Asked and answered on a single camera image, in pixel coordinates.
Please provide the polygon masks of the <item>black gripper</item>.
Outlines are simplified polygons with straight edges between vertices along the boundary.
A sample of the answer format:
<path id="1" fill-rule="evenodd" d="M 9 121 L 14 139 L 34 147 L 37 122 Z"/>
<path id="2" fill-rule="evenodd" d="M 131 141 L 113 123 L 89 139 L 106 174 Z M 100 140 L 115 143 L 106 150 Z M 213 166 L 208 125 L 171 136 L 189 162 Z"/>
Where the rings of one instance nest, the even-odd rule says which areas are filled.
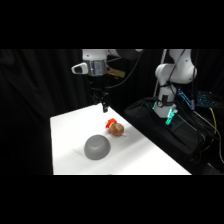
<path id="1" fill-rule="evenodd" d="M 108 112 L 108 104 L 104 103 L 108 92 L 105 90 L 105 77 L 104 76 L 90 76 L 89 77 L 90 85 L 90 96 L 94 103 L 101 103 L 102 110 Z"/>

